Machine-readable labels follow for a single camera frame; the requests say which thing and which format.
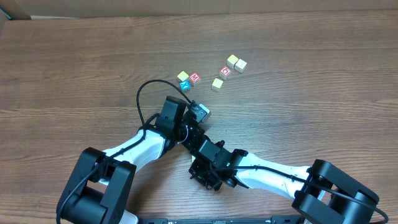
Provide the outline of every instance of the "black cylinder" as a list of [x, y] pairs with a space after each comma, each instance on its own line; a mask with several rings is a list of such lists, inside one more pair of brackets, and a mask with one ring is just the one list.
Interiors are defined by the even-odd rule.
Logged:
[[103, 194], [85, 187], [81, 197], [74, 194], [67, 202], [62, 218], [74, 224], [99, 224], [106, 209], [100, 205]]
[[[369, 197], [360, 192], [355, 195], [355, 199], [358, 199], [369, 205], [376, 206], [376, 204]], [[334, 195], [330, 200], [329, 207], [345, 217], [343, 224], [369, 223], [373, 215], [373, 210], [370, 208], [336, 195]]]

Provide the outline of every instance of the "cube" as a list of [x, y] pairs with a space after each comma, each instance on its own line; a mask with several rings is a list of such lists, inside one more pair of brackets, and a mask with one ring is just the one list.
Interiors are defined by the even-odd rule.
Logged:
[[224, 66], [221, 70], [220, 70], [220, 77], [223, 79], [223, 80], [226, 80], [228, 77], [229, 77], [229, 75], [231, 74], [231, 69], [229, 69], [227, 66]]
[[191, 89], [191, 85], [189, 85], [188, 80], [185, 80], [184, 82], [180, 82], [180, 87], [182, 91], [189, 91]]
[[236, 64], [236, 62], [237, 62], [238, 60], [239, 60], [239, 59], [238, 59], [235, 55], [231, 55], [231, 56], [229, 56], [229, 58], [227, 59], [226, 64], [227, 64], [230, 68], [234, 68], [234, 66], [235, 66], [235, 64]]
[[185, 80], [187, 80], [188, 77], [189, 75], [184, 71], [182, 71], [179, 75], [177, 75], [179, 82], [184, 82]]
[[247, 63], [244, 60], [239, 59], [238, 62], [236, 62], [235, 70], [242, 73], [243, 70], [246, 68], [246, 65], [247, 65]]
[[191, 80], [193, 86], [200, 83], [200, 80], [201, 80], [200, 76], [196, 72], [194, 72], [192, 75], [190, 75], [189, 79]]
[[211, 88], [216, 91], [220, 91], [221, 86], [223, 85], [223, 80], [219, 80], [218, 78], [214, 79], [213, 84], [211, 84]]

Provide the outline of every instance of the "pink cube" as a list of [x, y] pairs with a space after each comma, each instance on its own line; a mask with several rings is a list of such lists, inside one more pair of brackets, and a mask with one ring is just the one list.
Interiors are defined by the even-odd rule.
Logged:
[[231, 69], [229, 69], [227, 66], [224, 66], [221, 70], [220, 70], [220, 77], [223, 78], [223, 80], [226, 80], [229, 75], [231, 74]]
[[190, 75], [189, 79], [191, 80], [193, 86], [200, 83], [200, 76], [196, 72]]

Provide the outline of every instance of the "white cube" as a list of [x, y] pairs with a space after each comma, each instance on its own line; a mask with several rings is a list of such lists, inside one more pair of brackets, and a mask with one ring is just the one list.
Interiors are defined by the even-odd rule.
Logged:
[[236, 62], [235, 64], [235, 70], [237, 70], [238, 72], [242, 73], [243, 70], [246, 68], [246, 65], [248, 63], [246, 63], [244, 60], [239, 59], [238, 62]]

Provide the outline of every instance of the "cable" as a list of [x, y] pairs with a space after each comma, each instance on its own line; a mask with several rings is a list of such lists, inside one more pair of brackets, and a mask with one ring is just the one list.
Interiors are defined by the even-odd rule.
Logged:
[[140, 92], [141, 92], [141, 90], [142, 90], [142, 88], [143, 88], [144, 86], [146, 86], [147, 84], [152, 83], [152, 82], [162, 82], [162, 83], [169, 84], [170, 86], [174, 87], [178, 92], [180, 92], [181, 95], [182, 95], [189, 103], [191, 103], [191, 101], [190, 101], [189, 98], [186, 96], [186, 94], [185, 94], [183, 91], [181, 91], [177, 86], [175, 86], [173, 83], [170, 83], [170, 82], [165, 81], [165, 80], [149, 80], [148, 82], [145, 82], [144, 84], [142, 84], [142, 85], [140, 86], [140, 88], [138, 89], [138, 91], [137, 91], [137, 98], [136, 98], [136, 101], [137, 101], [137, 110], [138, 110], [139, 118], [141, 119], [142, 125], [144, 125], [144, 117], [142, 116], [141, 107], [139, 106], [139, 94], [140, 94]]
[[385, 213], [384, 213], [382, 210], [380, 210], [379, 208], [376, 208], [376, 207], [374, 207], [374, 206], [372, 206], [372, 205], [369, 205], [369, 204], [367, 204], [367, 203], [364, 203], [364, 202], [362, 202], [362, 201], [360, 201], [360, 200], [358, 200], [358, 199], [356, 199], [356, 198], [347, 196], [347, 195], [342, 194], [342, 193], [340, 193], [340, 192], [337, 192], [337, 191], [335, 191], [335, 190], [328, 189], [328, 188], [326, 188], [326, 187], [324, 187], [324, 186], [321, 186], [321, 185], [319, 185], [319, 184], [316, 184], [316, 183], [313, 183], [313, 182], [311, 182], [311, 181], [307, 181], [307, 180], [301, 179], [301, 178], [296, 177], [296, 176], [294, 176], [294, 175], [286, 174], [286, 173], [284, 173], [284, 172], [281, 172], [281, 171], [279, 171], [279, 170], [275, 170], [275, 169], [270, 168], [270, 167], [264, 167], [264, 166], [231, 166], [231, 167], [221, 167], [221, 168], [217, 168], [217, 169], [211, 169], [211, 170], [206, 170], [206, 171], [203, 171], [203, 172], [200, 172], [200, 173], [196, 173], [195, 175], [192, 175], [192, 176], [191, 176], [191, 179], [196, 178], [196, 177], [201, 176], [201, 175], [204, 175], [204, 174], [210, 174], [210, 173], [212, 173], [212, 172], [214, 172], [214, 171], [235, 170], [235, 169], [256, 169], [256, 170], [257, 170], [257, 169], [262, 169], [262, 170], [268, 170], [268, 171], [274, 172], [274, 173], [276, 173], [276, 174], [279, 174], [279, 175], [281, 175], [281, 176], [290, 178], [290, 179], [292, 179], [292, 180], [296, 180], [296, 181], [299, 181], [299, 182], [301, 182], [301, 183], [304, 183], [304, 184], [310, 185], [310, 186], [312, 186], [312, 187], [318, 188], [318, 189], [320, 189], [320, 190], [324, 190], [324, 191], [326, 191], [326, 192], [328, 192], [328, 193], [331, 193], [332, 195], [335, 195], [335, 196], [338, 196], [338, 197], [342, 197], [342, 198], [348, 199], [348, 200], [350, 200], [350, 201], [352, 201], [352, 202], [355, 202], [355, 203], [358, 203], [358, 204], [360, 204], [360, 205], [363, 205], [363, 206], [365, 206], [365, 207], [367, 207], [367, 208], [373, 210], [374, 212], [377, 212], [378, 214], [380, 214], [380, 215], [384, 218], [383, 221], [372, 222], [372, 223], [370, 223], [370, 224], [385, 224], [385, 223], [387, 223], [388, 220], [389, 220], [387, 214], [385, 214]]
[[94, 167], [94, 169], [93, 169], [90, 173], [88, 173], [88, 174], [86, 175], [86, 177], [83, 178], [83, 179], [79, 182], [79, 184], [76, 185], [76, 187], [69, 193], [68, 197], [63, 201], [63, 203], [62, 203], [62, 205], [61, 205], [61, 207], [60, 207], [60, 210], [57, 212], [57, 217], [56, 217], [56, 219], [55, 219], [56, 222], [57, 222], [57, 224], [61, 224], [61, 214], [62, 214], [62, 212], [63, 212], [63, 209], [65, 209], [65, 206], [67, 205], [67, 202], [68, 202], [69, 199], [72, 197], [72, 195], [77, 191], [77, 189], [79, 189], [80, 186], [82, 186], [90, 177], [92, 177], [100, 168], [102, 168], [103, 166], [105, 166], [109, 161], [112, 161], [116, 156], [119, 156], [119, 155], [121, 155], [121, 154], [127, 152], [128, 150], [130, 150], [130, 149], [136, 147], [136, 146], [137, 146], [138, 144], [140, 144], [143, 140], [145, 140], [146, 131], [147, 131], [147, 130], [146, 130], [146, 126], [148, 126], [149, 123], [150, 123], [151, 121], [153, 121], [155, 118], [157, 118], [157, 117], [159, 117], [159, 116], [160, 116], [160, 114], [159, 114], [159, 113], [156, 113], [156, 114], [152, 115], [152, 116], [147, 120], [147, 122], [143, 125], [143, 132], [144, 132], [144, 133], [142, 134], [142, 137], [141, 137], [138, 141], [134, 142], [133, 144], [129, 145], [128, 147], [125, 147], [125, 148], [120, 149], [120, 150], [119, 150], [118, 152], [116, 152], [115, 154], [112, 154], [112, 156], [107, 157], [104, 161], [102, 161], [102, 162], [100, 162], [99, 164], [97, 164], [97, 165]]

